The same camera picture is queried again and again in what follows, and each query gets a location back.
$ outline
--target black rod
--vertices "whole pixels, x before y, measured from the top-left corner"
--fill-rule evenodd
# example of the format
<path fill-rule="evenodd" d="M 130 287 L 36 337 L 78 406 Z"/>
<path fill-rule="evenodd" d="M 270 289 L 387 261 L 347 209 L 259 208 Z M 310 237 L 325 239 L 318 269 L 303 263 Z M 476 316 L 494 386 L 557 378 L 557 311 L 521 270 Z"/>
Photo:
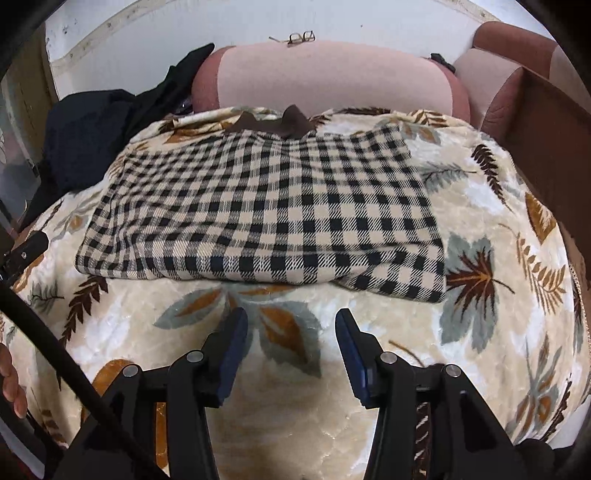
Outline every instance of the black rod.
<path fill-rule="evenodd" d="M 118 440 L 124 451 L 146 469 L 156 480 L 168 480 L 156 463 L 144 452 L 137 442 L 127 433 L 117 417 L 102 401 L 100 395 L 90 384 L 84 372 L 58 342 L 51 330 L 43 323 L 29 305 L 20 299 L 4 282 L 0 281 L 0 310 L 37 347 L 59 376 L 70 386 L 90 414 L 103 427 L 107 428 Z"/>

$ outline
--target plaid garment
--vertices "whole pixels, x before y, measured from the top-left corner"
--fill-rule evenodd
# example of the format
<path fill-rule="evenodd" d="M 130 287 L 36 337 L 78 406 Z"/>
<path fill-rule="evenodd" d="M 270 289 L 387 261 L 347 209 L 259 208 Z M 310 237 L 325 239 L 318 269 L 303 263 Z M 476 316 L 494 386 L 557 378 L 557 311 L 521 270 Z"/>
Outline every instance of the plaid garment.
<path fill-rule="evenodd" d="M 311 284 L 437 302 L 444 254 L 397 126 L 301 140 L 243 131 L 125 158 L 82 273 Z"/>

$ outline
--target finger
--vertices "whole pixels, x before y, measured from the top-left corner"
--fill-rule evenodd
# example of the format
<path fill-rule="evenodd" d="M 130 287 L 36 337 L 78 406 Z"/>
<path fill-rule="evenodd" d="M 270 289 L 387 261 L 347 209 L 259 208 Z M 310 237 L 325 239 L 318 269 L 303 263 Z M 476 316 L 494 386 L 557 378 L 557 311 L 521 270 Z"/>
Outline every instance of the finger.
<path fill-rule="evenodd" d="M 0 375 L 7 377 L 10 375 L 10 367 L 12 366 L 12 355 L 8 348 L 0 343 Z"/>
<path fill-rule="evenodd" d="M 13 402 L 18 393 L 18 374 L 14 367 L 11 367 L 10 375 L 4 378 L 4 385 L 2 386 L 2 393 L 4 398 L 9 402 Z"/>
<path fill-rule="evenodd" d="M 17 397 L 14 399 L 12 406 L 14 407 L 14 413 L 18 417 L 23 419 L 27 416 L 27 396 L 21 387 L 18 387 Z"/>

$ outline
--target leaf print blanket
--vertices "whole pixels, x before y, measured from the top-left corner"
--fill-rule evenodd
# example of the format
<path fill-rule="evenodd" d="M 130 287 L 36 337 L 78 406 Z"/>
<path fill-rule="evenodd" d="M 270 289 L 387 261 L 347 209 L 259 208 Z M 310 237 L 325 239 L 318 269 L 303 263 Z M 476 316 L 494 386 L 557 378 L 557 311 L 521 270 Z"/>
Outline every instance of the leaf print blanket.
<path fill-rule="evenodd" d="M 166 152 L 220 135 L 242 110 L 156 122 L 125 152 Z M 278 118 L 273 111 L 248 110 L 258 119 Z M 551 439 L 589 392 L 587 320 L 556 220 L 518 177 L 509 154 L 470 125 L 434 112 L 355 109 L 312 121 L 319 135 L 399 126 L 442 236 L 443 302 L 393 299 L 331 283 L 83 275 L 74 257 L 124 154 L 103 182 L 68 194 L 39 218 L 35 227 L 47 233 L 50 246 L 15 291 L 101 393 L 130 362 L 161 367 L 200 347 L 223 315 L 243 307 L 248 353 L 228 401 L 207 412 L 222 478 L 362 477 L 377 412 L 365 410 L 350 389 L 334 332 L 343 307 L 413 365 L 460 365 L 513 441 Z M 85 415 L 79 401 L 8 319 L 0 320 L 0 338 L 9 345 L 32 413 L 57 442 L 71 441 Z M 419 408 L 421 418 L 428 415 Z M 424 458 L 417 458 L 416 472 Z M 166 469 L 163 404 L 157 408 L 157 461 Z"/>

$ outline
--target metal bolt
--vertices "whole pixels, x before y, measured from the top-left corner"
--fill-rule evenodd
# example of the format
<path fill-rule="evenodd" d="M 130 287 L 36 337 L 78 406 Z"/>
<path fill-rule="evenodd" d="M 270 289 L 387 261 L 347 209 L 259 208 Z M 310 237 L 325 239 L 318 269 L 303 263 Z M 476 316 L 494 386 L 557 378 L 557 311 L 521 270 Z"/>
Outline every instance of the metal bolt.
<path fill-rule="evenodd" d="M 193 350 L 192 352 L 187 353 L 187 362 L 192 364 L 198 364 L 203 358 L 204 355 L 201 350 Z"/>
<path fill-rule="evenodd" d="M 139 372 L 139 368 L 137 365 L 128 365 L 127 367 L 125 367 L 123 369 L 123 376 L 131 378 L 131 377 L 136 376 L 138 374 L 138 372 Z"/>
<path fill-rule="evenodd" d="M 462 369 L 457 365 L 451 364 L 451 365 L 448 365 L 447 367 L 445 367 L 445 372 L 450 377 L 457 378 L 462 374 Z"/>
<path fill-rule="evenodd" d="M 398 360 L 398 357 L 395 353 L 392 352 L 383 352 L 382 355 L 379 356 L 379 359 L 384 362 L 385 364 L 393 364 Z"/>

